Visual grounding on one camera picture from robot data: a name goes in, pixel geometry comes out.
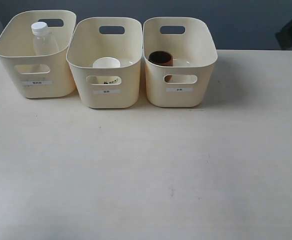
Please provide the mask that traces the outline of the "brown wooden cup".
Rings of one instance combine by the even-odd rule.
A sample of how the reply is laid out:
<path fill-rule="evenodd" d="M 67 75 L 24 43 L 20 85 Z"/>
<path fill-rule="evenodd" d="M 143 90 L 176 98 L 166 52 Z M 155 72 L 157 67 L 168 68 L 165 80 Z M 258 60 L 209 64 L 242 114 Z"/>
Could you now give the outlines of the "brown wooden cup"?
<path fill-rule="evenodd" d="M 152 52 L 148 56 L 148 61 L 154 65 L 162 66 L 162 67 L 172 67 L 173 66 L 173 56 L 163 50 L 157 50 Z"/>

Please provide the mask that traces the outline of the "white paper cup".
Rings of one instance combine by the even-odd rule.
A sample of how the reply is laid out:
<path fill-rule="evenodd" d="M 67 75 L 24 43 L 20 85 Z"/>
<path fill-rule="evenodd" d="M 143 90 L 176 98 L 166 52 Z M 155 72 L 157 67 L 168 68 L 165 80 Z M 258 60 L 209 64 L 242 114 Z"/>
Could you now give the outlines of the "white paper cup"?
<path fill-rule="evenodd" d="M 113 57 L 101 57 L 92 64 L 93 68 L 101 69 L 119 68 L 120 66 L 120 61 Z M 103 85 L 115 85 L 119 82 L 120 78 L 118 76 L 94 76 L 92 80 L 93 84 Z"/>

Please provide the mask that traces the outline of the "clear plastic bottle white cap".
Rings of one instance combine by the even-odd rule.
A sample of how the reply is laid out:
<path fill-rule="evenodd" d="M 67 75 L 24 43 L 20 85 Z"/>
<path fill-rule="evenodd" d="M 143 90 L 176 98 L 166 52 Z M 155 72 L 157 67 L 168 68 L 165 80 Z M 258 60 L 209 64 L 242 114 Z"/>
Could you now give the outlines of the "clear plastic bottle white cap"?
<path fill-rule="evenodd" d="M 38 21 L 31 25 L 33 49 L 37 56 L 51 55 L 59 52 L 58 43 L 50 32 L 46 22 Z"/>

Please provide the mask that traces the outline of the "right cream plastic bin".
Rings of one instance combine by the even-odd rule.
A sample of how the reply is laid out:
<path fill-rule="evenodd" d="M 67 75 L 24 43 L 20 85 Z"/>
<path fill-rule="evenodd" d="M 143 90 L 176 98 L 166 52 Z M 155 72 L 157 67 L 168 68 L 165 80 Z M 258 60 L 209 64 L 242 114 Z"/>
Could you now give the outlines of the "right cream plastic bin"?
<path fill-rule="evenodd" d="M 155 51 L 168 52 L 172 66 L 149 61 Z M 143 24 L 147 99 L 157 107 L 186 108 L 205 96 L 218 59 L 205 22 L 193 17 L 153 17 Z"/>

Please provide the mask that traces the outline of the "cream plastic bin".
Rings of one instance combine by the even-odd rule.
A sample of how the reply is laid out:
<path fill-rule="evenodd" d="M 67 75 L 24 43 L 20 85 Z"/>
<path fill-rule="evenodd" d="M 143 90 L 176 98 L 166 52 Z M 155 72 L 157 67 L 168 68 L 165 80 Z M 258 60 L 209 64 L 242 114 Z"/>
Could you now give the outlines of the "cream plastic bin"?
<path fill-rule="evenodd" d="M 168 52 L 172 66 L 149 61 L 155 51 Z M 153 17 L 143 24 L 147 99 L 157 107 L 186 108 L 205 96 L 218 59 L 205 22 L 193 17 Z"/>
<path fill-rule="evenodd" d="M 91 17 L 80 21 L 66 53 L 84 105 L 93 109 L 128 108 L 139 98 L 143 30 L 129 17 Z M 103 57 L 120 61 L 118 68 L 94 68 Z M 93 77 L 117 76 L 118 84 L 93 84 Z"/>
<path fill-rule="evenodd" d="M 59 51 L 36 55 L 31 25 L 39 20 L 51 19 L 63 22 L 62 26 L 49 28 Z M 59 98 L 75 90 L 76 84 L 66 54 L 76 23 L 76 14 L 64 9 L 25 11 L 8 22 L 0 35 L 0 61 L 23 97 Z"/>

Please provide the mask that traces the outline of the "middle cream plastic bin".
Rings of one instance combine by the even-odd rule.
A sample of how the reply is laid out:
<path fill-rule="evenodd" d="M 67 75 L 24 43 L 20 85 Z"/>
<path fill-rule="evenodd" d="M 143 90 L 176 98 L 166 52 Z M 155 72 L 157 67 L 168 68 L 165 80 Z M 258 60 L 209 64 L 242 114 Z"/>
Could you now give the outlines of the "middle cream plastic bin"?
<path fill-rule="evenodd" d="M 128 108 L 139 98 L 143 30 L 129 17 L 91 17 L 80 21 L 66 53 L 84 105 L 93 109 Z M 94 68 L 103 57 L 120 61 L 118 68 Z M 117 76 L 118 84 L 93 84 L 93 77 Z"/>

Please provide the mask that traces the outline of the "left cream plastic bin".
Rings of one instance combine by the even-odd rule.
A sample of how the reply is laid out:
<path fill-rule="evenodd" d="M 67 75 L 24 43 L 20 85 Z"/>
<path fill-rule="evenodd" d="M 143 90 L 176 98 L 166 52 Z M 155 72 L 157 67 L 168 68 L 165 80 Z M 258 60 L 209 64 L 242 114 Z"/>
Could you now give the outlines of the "left cream plastic bin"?
<path fill-rule="evenodd" d="M 39 20 L 51 19 L 63 22 L 62 26 L 49 28 L 59 51 L 36 55 L 31 25 Z M 66 54 L 76 23 L 76 14 L 64 9 L 25 11 L 8 22 L 0 35 L 0 61 L 23 97 L 59 98 L 75 90 L 76 84 Z"/>

